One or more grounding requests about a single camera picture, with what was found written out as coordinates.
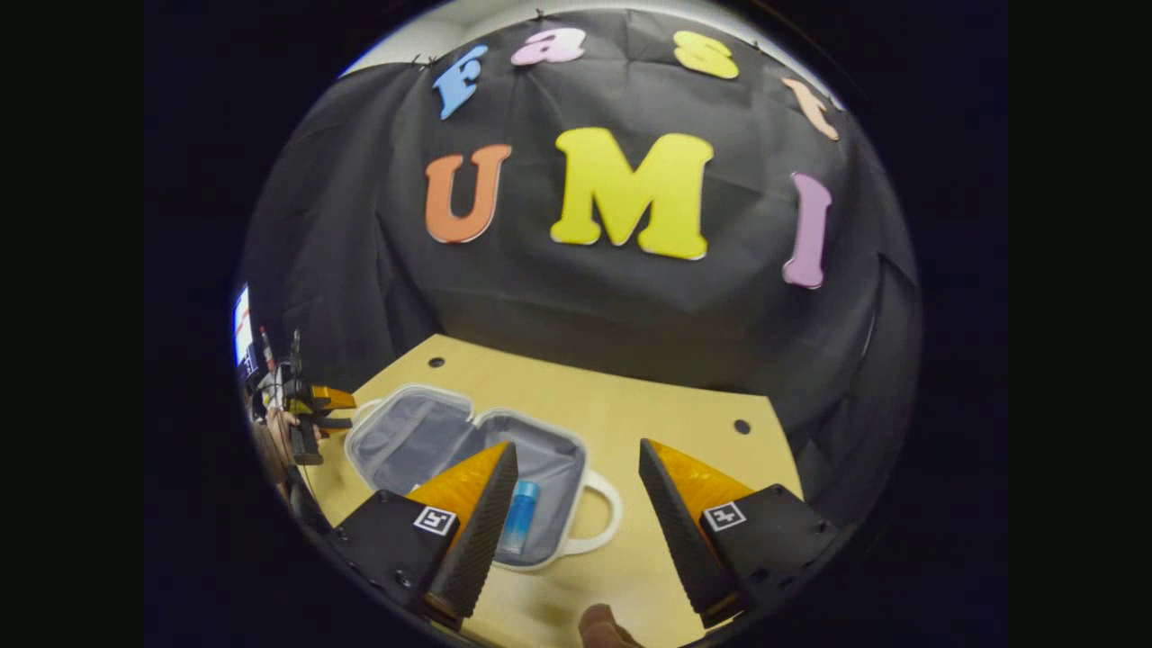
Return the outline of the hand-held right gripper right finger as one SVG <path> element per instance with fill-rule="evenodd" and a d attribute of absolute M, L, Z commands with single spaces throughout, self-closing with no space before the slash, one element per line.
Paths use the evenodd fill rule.
<path fill-rule="evenodd" d="M 783 484 L 755 490 L 649 438 L 639 443 L 638 472 L 706 630 L 773 615 L 835 553 L 839 527 Z"/>

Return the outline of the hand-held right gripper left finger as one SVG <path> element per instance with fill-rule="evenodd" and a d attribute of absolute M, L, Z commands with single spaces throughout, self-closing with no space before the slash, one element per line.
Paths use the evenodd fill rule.
<path fill-rule="evenodd" d="M 458 631 L 482 595 L 516 483 L 518 453 L 501 442 L 407 495 L 378 490 L 326 540 L 391 606 Z"/>

